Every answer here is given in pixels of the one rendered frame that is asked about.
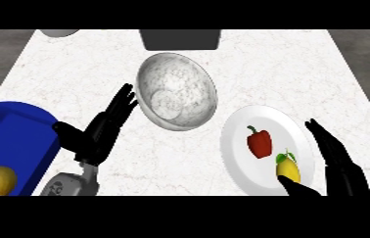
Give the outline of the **yellow lemon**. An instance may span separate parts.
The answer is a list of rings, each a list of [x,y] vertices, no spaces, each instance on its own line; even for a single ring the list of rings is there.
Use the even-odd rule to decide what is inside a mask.
[[[297,159],[289,151],[276,156],[276,175],[286,176],[297,183],[301,182]]]

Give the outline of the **red bell pepper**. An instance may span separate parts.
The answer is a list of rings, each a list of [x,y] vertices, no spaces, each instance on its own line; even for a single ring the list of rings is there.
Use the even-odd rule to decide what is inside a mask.
[[[249,125],[248,129],[252,134],[248,136],[248,147],[258,159],[272,155],[272,137],[266,130],[257,131],[257,129]]]

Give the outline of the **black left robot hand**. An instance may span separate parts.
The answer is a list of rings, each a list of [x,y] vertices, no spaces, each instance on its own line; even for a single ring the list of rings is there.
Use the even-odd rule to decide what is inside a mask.
[[[98,113],[86,130],[58,121],[52,129],[64,149],[75,153],[75,161],[95,167],[108,159],[120,129],[139,102],[133,85],[126,83],[112,97],[108,108]]]

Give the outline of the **blue container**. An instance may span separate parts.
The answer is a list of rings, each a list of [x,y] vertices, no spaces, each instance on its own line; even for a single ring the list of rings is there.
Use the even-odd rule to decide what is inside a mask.
[[[22,102],[0,102],[0,166],[18,175],[11,196],[31,196],[59,152],[56,118]]]

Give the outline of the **grey marbled bowl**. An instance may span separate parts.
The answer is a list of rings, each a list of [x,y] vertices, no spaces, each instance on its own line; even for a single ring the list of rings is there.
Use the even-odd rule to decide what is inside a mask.
[[[204,67],[185,55],[152,55],[139,68],[134,87],[142,112],[164,129],[189,131],[211,120],[216,85]]]

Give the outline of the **dark grey box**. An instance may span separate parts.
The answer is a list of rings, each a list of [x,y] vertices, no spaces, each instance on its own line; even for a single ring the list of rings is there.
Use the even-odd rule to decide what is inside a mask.
[[[220,29],[140,29],[145,48],[162,50],[216,50],[220,42]]]

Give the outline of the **white plate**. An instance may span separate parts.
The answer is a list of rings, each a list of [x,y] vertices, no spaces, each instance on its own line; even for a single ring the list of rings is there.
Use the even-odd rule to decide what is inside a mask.
[[[266,130],[272,155],[258,159],[248,147],[248,137]],[[298,162],[301,183],[313,184],[314,157],[308,139],[294,119],[269,106],[246,106],[229,117],[220,138],[220,150],[229,174],[248,195],[286,195],[276,177],[276,156],[289,151]]]

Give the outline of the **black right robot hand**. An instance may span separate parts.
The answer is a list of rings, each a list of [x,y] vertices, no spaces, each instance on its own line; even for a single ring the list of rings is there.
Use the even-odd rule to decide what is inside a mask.
[[[314,119],[305,122],[326,161],[328,195],[333,197],[367,197],[370,187],[361,167],[354,163],[336,137]]]

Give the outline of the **yellow fruit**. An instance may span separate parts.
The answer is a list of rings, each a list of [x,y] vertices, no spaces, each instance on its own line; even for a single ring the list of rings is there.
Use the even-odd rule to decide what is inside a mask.
[[[0,196],[6,196],[15,189],[18,175],[9,167],[0,167]]]

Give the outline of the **pale grey round object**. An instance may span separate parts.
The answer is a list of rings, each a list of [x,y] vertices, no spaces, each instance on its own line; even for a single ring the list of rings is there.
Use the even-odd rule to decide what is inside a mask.
[[[77,29],[43,29],[42,33],[53,38],[67,37],[77,32]]]

